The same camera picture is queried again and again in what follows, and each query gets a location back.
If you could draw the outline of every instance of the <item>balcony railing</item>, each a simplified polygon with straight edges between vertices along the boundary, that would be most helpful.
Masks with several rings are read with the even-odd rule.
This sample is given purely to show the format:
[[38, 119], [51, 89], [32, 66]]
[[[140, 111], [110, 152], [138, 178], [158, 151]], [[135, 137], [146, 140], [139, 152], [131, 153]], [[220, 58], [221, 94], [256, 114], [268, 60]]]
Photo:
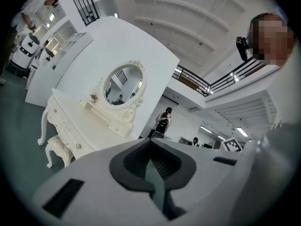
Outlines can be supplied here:
[[180, 65], [177, 66], [172, 77], [206, 97], [239, 82], [268, 63], [268, 61], [258, 61], [251, 57], [212, 84]]
[[209, 93], [210, 84], [208, 82], [180, 65], [175, 69], [173, 77], [205, 97]]

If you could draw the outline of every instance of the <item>white stool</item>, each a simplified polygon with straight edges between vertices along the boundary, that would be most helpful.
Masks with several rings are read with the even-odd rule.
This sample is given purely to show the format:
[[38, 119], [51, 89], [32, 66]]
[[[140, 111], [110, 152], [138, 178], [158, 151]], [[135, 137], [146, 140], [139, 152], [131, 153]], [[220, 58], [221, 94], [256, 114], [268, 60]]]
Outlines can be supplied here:
[[52, 160], [50, 151], [54, 151], [56, 155], [62, 158], [65, 167], [67, 167], [71, 163], [71, 158], [73, 157], [73, 153], [69, 148], [67, 148], [64, 143], [61, 141], [59, 135], [56, 135], [48, 140], [48, 144], [46, 146], [45, 152], [48, 158], [49, 163], [47, 164], [48, 168], [52, 167]]

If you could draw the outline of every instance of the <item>green floor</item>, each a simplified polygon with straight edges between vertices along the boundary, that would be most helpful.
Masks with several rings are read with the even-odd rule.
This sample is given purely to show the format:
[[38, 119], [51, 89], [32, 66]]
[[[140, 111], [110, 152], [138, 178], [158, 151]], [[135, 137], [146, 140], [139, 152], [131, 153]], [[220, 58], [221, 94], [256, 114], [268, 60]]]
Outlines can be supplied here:
[[13, 188], [31, 198], [43, 182], [63, 168], [63, 161], [53, 152], [53, 166], [46, 167], [45, 146], [57, 133], [48, 123], [45, 144], [38, 145], [45, 108], [25, 103], [26, 80], [8, 71], [3, 77], [7, 82], [0, 86], [1, 169]]

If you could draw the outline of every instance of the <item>drawer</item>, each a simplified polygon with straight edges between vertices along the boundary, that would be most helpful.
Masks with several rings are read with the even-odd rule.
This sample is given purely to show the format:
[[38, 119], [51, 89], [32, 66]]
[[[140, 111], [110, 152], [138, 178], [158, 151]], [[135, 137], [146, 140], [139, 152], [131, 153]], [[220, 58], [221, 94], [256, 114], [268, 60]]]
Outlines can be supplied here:
[[57, 103], [57, 101], [53, 98], [49, 100], [49, 111], [47, 118], [50, 123], [59, 127], [61, 131], [65, 131], [67, 126], [68, 117]]
[[75, 159], [95, 151], [88, 145], [71, 121], [67, 123], [65, 134], [69, 142], [68, 147], [72, 151]]

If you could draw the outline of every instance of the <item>man in white shirt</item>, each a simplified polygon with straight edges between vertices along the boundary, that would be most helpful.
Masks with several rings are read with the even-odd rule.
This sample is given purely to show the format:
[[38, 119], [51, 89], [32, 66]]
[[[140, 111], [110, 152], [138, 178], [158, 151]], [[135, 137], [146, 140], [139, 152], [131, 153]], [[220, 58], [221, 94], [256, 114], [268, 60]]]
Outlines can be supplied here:
[[[42, 6], [54, 6], [58, 0], [27, 0], [11, 20], [10, 27], [7, 28], [0, 37], [0, 76], [4, 66], [8, 61], [9, 55], [14, 45], [17, 33], [21, 32], [26, 26], [32, 30], [36, 30], [36, 26], [32, 24], [31, 16], [36, 13]], [[0, 78], [0, 84], [4, 84], [5, 79]]]

